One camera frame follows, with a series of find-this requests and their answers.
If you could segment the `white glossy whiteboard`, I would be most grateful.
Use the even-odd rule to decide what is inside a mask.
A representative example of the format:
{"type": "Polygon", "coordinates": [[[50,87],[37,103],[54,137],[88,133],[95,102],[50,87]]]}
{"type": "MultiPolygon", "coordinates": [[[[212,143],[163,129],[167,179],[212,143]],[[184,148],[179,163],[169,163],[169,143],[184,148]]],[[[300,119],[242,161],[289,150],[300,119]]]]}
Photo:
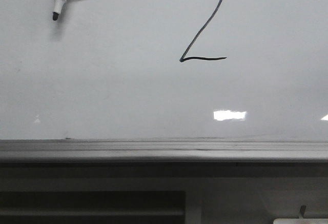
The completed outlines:
{"type": "Polygon", "coordinates": [[[2,139],[327,139],[327,0],[1,0],[2,139]]]}

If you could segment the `white box corner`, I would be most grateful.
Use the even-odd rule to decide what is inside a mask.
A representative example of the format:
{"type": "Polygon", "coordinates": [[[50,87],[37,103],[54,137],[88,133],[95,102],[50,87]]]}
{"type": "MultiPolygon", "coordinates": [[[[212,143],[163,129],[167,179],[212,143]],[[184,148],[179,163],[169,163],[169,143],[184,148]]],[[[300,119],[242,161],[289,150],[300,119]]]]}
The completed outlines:
{"type": "Polygon", "coordinates": [[[328,224],[327,218],[277,218],[273,224],[328,224]]]}

